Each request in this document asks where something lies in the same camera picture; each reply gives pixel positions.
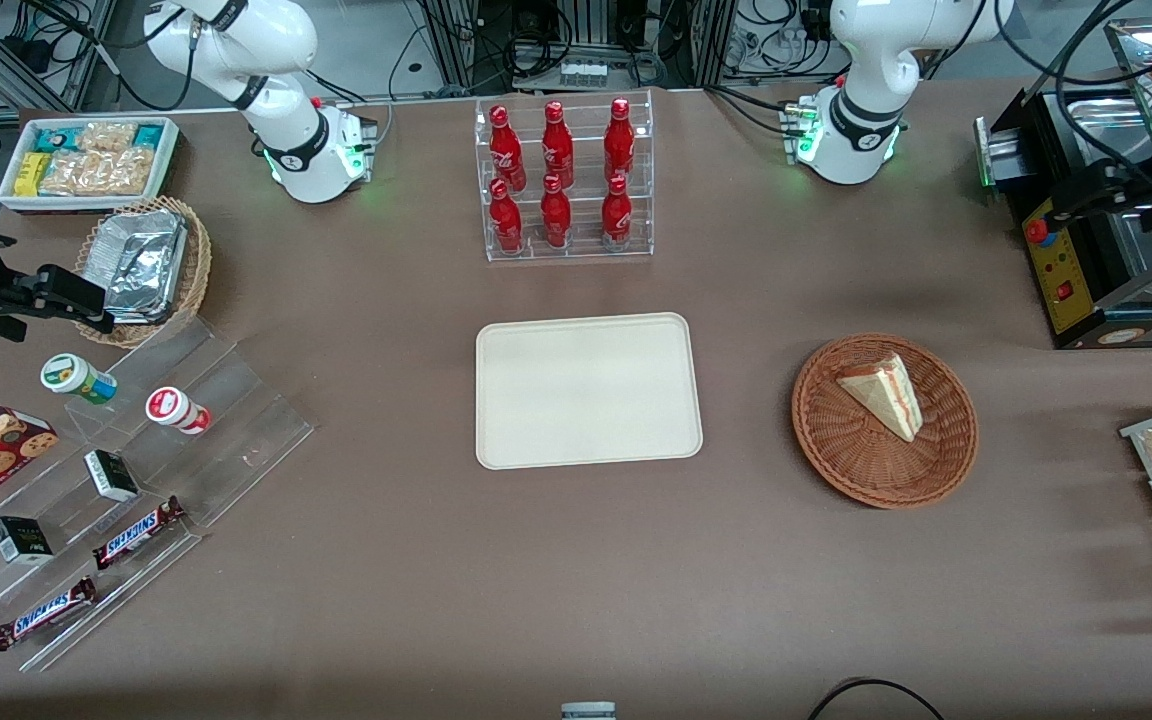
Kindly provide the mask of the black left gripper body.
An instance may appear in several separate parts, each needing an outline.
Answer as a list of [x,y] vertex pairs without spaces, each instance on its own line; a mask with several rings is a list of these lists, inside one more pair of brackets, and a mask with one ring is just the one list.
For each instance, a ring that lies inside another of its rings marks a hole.
[[1079,220],[1126,214],[1138,215],[1140,229],[1152,232],[1152,161],[1124,164],[1098,159],[1052,187],[1048,232],[1056,233]]

